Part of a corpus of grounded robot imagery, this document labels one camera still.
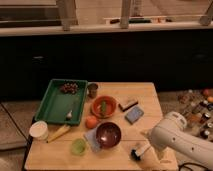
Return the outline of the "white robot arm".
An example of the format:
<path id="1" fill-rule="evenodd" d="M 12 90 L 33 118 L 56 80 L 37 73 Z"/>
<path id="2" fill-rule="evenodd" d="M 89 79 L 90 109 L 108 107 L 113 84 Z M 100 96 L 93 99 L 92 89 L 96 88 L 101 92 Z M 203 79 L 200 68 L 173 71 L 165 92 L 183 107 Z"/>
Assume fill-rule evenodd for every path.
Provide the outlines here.
<path id="1" fill-rule="evenodd" d="M 170 147 L 211 167 L 213 143 L 184 133 L 186 126 L 187 121 L 184 116 L 178 112 L 169 112 L 148 132 L 148 139 L 158 150 Z"/>

